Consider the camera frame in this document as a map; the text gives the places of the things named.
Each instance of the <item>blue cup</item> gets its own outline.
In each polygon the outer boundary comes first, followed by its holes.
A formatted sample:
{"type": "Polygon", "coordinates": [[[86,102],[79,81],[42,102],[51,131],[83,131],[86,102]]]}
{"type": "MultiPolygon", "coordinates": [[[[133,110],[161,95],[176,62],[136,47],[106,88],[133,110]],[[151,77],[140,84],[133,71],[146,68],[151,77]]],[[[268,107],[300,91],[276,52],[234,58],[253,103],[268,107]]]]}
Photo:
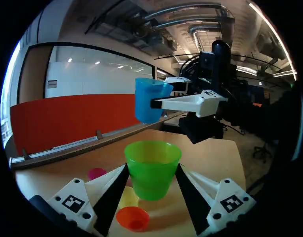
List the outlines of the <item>blue cup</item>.
{"type": "Polygon", "coordinates": [[[157,122],[163,109],[152,109],[150,100],[170,96],[173,86],[150,78],[135,79],[135,117],[143,123],[157,122]]]}

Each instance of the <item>table surface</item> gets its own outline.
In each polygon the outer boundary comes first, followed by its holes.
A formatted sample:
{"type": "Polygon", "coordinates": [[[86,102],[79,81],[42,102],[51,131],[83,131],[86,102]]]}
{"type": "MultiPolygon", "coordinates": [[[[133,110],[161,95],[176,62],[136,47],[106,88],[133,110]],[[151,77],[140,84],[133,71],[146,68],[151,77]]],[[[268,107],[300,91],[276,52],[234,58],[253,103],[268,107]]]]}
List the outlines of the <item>table surface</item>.
{"type": "MultiPolygon", "coordinates": [[[[123,165],[125,147],[135,141],[160,140],[177,145],[182,151],[180,163],[219,182],[231,178],[244,190],[245,176],[234,141],[207,139],[192,144],[186,135],[145,130],[131,137],[88,153],[33,169],[16,171],[16,180],[27,199],[38,194],[48,200],[73,178],[89,181],[87,172],[96,167],[108,172],[123,165]]],[[[158,201],[140,200],[139,207],[150,215],[146,232],[134,233],[113,220],[109,236],[196,236],[178,182],[174,178],[167,195],[158,201]]]]}
{"type": "Polygon", "coordinates": [[[183,113],[181,115],[178,115],[176,117],[168,119],[168,120],[164,121],[164,125],[170,125],[170,126],[174,126],[174,127],[179,127],[179,119],[183,118],[185,116],[187,116],[187,113],[183,113]]]}

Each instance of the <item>yellow cup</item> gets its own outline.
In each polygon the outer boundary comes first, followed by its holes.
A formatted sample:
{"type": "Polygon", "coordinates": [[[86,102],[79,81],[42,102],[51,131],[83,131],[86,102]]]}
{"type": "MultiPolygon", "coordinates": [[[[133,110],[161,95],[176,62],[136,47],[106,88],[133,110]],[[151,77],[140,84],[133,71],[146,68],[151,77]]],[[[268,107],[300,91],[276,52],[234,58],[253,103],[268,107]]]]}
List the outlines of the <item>yellow cup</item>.
{"type": "Polygon", "coordinates": [[[138,207],[138,196],[135,194],[134,189],[126,186],[122,193],[119,208],[124,207],[138,207]]]}

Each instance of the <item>red wall panel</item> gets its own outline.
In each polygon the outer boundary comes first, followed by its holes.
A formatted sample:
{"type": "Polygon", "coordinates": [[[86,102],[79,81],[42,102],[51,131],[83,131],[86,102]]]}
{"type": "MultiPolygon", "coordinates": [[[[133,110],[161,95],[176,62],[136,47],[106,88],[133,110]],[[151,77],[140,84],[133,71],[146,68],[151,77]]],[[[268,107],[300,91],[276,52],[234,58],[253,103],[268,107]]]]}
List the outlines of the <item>red wall panel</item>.
{"type": "Polygon", "coordinates": [[[11,126],[18,153],[52,147],[126,128],[135,118],[134,94],[95,94],[46,98],[11,107],[11,126]]]}

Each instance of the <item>orange cup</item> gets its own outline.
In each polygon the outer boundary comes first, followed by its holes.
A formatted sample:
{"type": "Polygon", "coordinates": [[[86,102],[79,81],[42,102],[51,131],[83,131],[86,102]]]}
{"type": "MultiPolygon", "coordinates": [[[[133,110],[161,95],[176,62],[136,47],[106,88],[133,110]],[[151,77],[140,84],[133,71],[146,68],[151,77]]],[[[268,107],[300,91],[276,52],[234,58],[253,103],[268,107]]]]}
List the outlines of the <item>orange cup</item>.
{"type": "Polygon", "coordinates": [[[142,232],[149,222],[149,215],[139,207],[124,207],[116,214],[121,226],[134,232],[142,232]]]}

